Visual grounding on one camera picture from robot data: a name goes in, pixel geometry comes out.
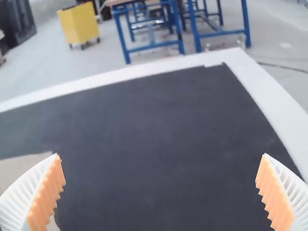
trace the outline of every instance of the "yellow plastic bin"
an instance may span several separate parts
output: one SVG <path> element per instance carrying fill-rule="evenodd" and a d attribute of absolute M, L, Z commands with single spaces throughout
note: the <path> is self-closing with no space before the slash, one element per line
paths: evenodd
<path fill-rule="evenodd" d="M 58 15 L 70 48 L 73 44 L 79 44 L 83 50 L 86 42 L 92 39 L 96 39 L 98 43 L 101 41 L 92 2 L 60 10 Z"/>

